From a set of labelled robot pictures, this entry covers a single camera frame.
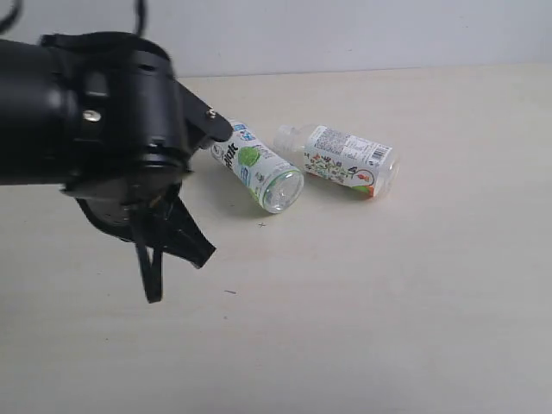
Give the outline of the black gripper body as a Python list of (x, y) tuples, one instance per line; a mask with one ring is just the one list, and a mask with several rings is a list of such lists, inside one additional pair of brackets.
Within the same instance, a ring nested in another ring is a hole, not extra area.
[(182, 184), (200, 149), (232, 128), (175, 77), (168, 54), (122, 32), (47, 34), (81, 112), (70, 154), (78, 175), (65, 186), (101, 232), (134, 242), (129, 210), (145, 206), (161, 227), (163, 197)]

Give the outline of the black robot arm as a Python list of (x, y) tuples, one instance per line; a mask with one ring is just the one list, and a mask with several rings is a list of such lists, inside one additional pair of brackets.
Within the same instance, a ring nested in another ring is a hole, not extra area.
[(191, 157), (231, 134), (135, 34), (1, 43), (2, 184), (59, 185), (96, 229), (132, 243), (151, 303), (165, 254), (195, 267), (214, 254), (179, 193)]

